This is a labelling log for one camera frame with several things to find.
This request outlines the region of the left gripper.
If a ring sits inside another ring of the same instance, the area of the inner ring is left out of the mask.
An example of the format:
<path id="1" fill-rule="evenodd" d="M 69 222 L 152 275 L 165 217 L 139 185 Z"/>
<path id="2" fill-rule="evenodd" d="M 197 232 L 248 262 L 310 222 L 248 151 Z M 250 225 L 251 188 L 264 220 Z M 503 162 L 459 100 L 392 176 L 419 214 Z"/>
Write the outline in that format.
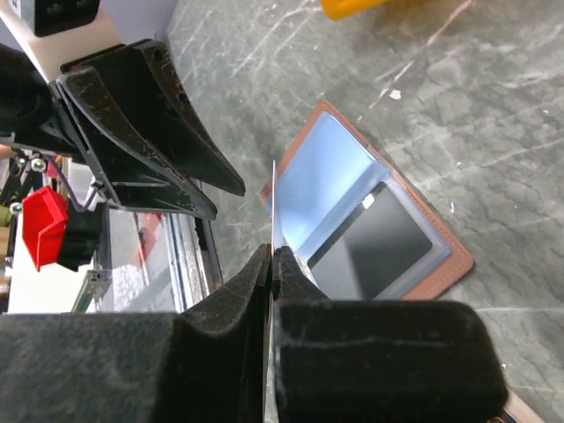
<path id="1" fill-rule="evenodd" d="M 131 212 L 216 218 L 213 202 L 134 128 L 94 68 L 62 75 L 56 85 L 83 142 L 82 153 L 107 197 Z M 59 105 L 29 58 L 3 44 L 1 145 L 11 150 L 78 154 L 62 124 Z"/>

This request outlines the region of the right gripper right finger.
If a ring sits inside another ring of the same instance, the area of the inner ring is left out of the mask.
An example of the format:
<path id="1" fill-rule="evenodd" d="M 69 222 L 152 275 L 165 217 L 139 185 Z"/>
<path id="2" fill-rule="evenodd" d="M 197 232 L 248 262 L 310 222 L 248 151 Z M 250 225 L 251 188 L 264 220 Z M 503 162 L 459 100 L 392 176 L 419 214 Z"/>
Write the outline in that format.
<path id="1" fill-rule="evenodd" d="M 273 257 L 282 422 L 485 422 L 508 388 L 488 330 L 455 301 L 332 301 L 294 253 Z"/>

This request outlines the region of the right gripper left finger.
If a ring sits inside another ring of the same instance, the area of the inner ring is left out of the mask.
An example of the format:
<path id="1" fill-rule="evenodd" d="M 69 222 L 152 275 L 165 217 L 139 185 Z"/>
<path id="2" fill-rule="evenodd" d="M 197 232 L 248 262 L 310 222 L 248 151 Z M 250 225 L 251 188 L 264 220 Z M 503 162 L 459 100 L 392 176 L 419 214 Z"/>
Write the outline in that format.
<path id="1" fill-rule="evenodd" d="M 260 422 L 271 248 L 182 313 L 1 318 L 4 422 Z"/>

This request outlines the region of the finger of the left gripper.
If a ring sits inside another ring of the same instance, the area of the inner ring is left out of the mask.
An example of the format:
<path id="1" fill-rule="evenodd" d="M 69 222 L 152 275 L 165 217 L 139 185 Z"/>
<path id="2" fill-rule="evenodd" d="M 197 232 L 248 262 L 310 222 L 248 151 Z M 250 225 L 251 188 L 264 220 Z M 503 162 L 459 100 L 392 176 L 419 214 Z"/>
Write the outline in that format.
<path id="1" fill-rule="evenodd" d="M 118 63 L 125 71 L 125 114 L 141 135 L 185 177 L 242 196 L 244 181 L 198 117 L 166 45 L 150 40 L 130 44 Z"/>

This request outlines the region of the black credit card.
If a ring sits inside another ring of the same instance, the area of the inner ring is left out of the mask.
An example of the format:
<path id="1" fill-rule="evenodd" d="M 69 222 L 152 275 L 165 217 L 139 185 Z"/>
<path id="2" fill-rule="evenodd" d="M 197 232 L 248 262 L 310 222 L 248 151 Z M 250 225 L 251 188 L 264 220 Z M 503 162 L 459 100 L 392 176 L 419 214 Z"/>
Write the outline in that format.
<path id="1" fill-rule="evenodd" d="M 433 267 L 442 246 L 400 187 L 380 182 L 308 259 L 333 300 L 400 297 Z"/>

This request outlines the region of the gold credit card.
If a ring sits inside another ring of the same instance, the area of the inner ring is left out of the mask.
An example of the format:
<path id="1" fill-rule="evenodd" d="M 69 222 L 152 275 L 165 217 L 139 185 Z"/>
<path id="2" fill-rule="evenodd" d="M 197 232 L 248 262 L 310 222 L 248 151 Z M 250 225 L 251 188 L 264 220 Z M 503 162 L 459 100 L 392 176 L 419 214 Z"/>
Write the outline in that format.
<path id="1" fill-rule="evenodd" d="M 271 178 L 271 253 L 275 255 L 276 251 L 283 245 L 284 235 L 278 203 L 278 168 L 277 162 L 273 161 Z"/>

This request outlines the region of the yellow bin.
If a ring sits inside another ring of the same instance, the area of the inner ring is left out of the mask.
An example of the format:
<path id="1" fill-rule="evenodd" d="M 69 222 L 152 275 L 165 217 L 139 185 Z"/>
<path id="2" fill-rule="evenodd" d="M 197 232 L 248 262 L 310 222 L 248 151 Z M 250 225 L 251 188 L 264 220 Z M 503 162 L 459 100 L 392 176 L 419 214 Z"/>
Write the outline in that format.
<path id="1" fill-rule="evenodd" d="M 321 0 L 320 5 L 328 18 L 340 20 L 386 2 L 387 0 Z"/>

